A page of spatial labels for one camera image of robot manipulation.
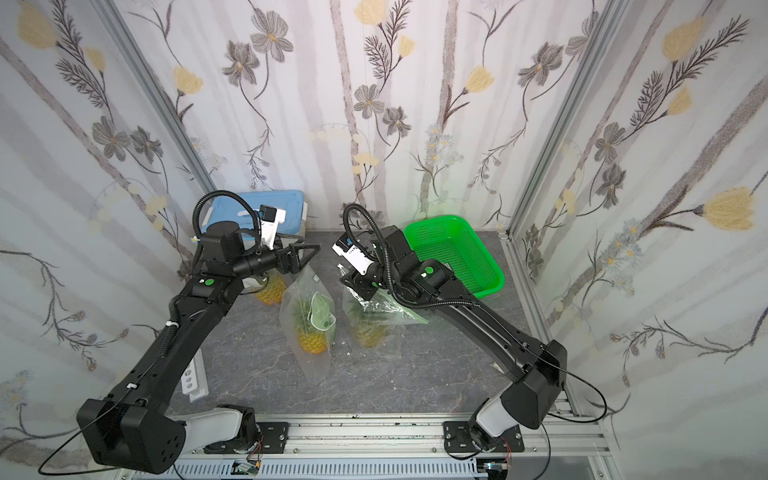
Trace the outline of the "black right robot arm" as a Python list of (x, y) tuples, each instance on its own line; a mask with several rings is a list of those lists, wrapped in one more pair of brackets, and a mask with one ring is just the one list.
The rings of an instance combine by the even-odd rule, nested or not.
[(513, 327), (445, 264), (420, 260), (399, 228), (379, 228), (365, 207), (346, 205), (342, 223), (345, 233), (334, 249), (352, 267), (341, 279), (346, 287), (365, 300), (384, 290), (402, 307), (443, 317), (503, 367), (509, 385), (468, 422), (477, 448), (494, 448), (515, 426), (538, 429), (565, 387), (565, 347)]

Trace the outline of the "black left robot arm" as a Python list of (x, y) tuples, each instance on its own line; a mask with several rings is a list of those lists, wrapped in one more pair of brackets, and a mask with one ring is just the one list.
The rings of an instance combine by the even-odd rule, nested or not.
[[(235, 221), (202, 227), (201, 211), (217, 197), (239, 203), (251, 219), (250, 227)], [(77, 412), (80, 431), (99, 465), (162, 474), (189, 450), (235, 438), (243, 418), (238, 409), (213, 410), (200, 421), (167, 416), (175, 387), (243, 292), (245, 279), (270, 271), (298, 274), (320, 250), (317, 244), (303, 242), (264, 244), (260, 214), (227, 190), (198, 200), (192, 226), (197, 247), (190, 278), (170, 300), (161, 333), (108, 395), (86, 400)]]

